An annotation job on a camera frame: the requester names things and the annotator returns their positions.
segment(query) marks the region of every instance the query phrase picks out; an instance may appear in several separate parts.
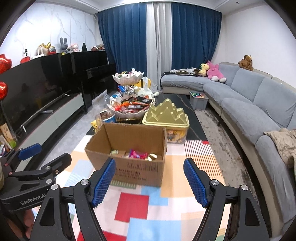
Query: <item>ceiling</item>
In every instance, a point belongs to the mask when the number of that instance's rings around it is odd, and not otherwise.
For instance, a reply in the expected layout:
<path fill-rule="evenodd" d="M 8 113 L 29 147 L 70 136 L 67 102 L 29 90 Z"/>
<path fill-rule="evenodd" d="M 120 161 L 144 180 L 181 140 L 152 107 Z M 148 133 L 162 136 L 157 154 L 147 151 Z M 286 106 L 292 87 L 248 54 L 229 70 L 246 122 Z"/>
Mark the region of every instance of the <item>ceiling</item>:
<path fill-rule="evenodd" d="M 58 3 L 61 5 L 73 7 L 91 14 L 106 10 L 108 8 L 136 3 L 152 2 L 155 0 L 42 0 L 37 2 Z M 224 15 L 245 8 L 249 5 L 262 3 L 264 0 L 161 0 L 162 2 L 182 2 L 199 5 L 222 12 Z"/>

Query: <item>heart balloon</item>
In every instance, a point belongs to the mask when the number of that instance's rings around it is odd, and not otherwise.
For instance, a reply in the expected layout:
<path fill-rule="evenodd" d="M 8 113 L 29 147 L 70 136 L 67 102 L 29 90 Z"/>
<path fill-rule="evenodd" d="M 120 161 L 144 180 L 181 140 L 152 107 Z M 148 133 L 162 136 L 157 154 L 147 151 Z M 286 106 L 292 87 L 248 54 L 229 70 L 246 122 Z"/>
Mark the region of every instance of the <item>heart balloon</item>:
<path fill-rule="evenodd" d="M 0 74 L 9 70 L 11 68 L 11 66 L 12 66 L 11 59 L 7 59 L 5 57 L 5 54 L 0 54 Z"/>
<path fill-rule="evenodd" d="M 0 82 L 0 100 L 3 100 L 8 93 L 8 86 L 4 82 Z"/>

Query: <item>gray bin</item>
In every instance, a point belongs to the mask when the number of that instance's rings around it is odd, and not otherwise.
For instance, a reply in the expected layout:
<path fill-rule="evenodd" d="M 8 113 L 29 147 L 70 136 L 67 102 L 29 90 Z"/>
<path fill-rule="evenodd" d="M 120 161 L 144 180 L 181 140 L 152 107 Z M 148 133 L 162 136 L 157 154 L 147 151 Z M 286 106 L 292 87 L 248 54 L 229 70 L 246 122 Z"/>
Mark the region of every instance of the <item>gray bin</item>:
<path fill-rule="evenodd" d="M 193 97 L 193 94 L 201 94 L 204 98 L 196 98 Z M 207 107 L 207 101 L 209 98 L 202 92 L 190 92 L 190 104 L 192 105 L 194 110 L 205 110 Z"/>

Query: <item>black marble table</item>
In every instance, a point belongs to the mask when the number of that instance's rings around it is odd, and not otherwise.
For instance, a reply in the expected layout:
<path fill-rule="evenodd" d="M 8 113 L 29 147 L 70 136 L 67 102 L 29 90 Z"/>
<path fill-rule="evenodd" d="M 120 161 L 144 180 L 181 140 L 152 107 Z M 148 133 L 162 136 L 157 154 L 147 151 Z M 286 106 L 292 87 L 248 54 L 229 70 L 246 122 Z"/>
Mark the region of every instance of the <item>black marble table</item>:
<path fill-rule="evenodd" d="M 178 94 L 160 94 L 155 98 L 155 106 L 162 103 L 165 99 L 171 99 L 177 108 L 183 108 L 185 114 L 188 115 L 189 119 L 189 130 L 187 132 L 186 140 L 202 140 L 207 141 L 207 137 L 200 125 L 200 122 L 194 113 L 194 110 L 186 95 Z M 88 131 L 87 135 L 93 135 L 93 127 Z"/>

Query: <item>white marble wall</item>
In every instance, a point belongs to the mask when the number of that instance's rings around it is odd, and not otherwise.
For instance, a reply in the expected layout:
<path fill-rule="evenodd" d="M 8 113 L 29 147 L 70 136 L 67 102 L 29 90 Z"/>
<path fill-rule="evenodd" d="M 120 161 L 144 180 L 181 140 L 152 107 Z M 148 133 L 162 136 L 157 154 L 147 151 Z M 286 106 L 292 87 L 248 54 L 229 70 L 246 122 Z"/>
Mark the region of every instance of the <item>white marble wall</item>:
<path fill-rule="evenodd" d="M 97 18 L 93 15 L 61 5 L 34 3 L 16 21 L 3 44 L 0 54 L 12 60 L 12 66 L 20 64 L 23 52 L 28 49 L 31 56 L 36 55 L 37 47 L 51 42 L 60 52 L 60 38 L 67 38 L 67 44 L 86 43 L 87 49 L 101 44 Z"/>

